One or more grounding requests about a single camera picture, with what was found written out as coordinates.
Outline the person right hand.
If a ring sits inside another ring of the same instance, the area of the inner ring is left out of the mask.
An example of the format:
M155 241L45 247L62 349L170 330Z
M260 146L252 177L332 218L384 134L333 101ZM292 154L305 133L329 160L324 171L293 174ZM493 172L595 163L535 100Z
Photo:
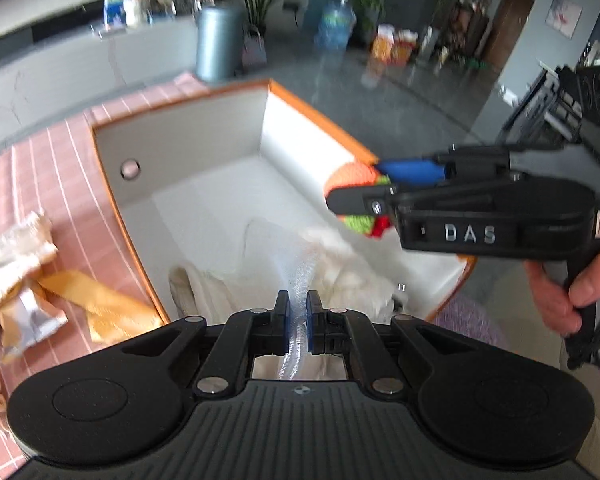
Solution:
M600 300L600 254L573 281L568 290L556 284L545 272L542 263L524 263L532 298L546 327L569 336L581 328L578 309Z

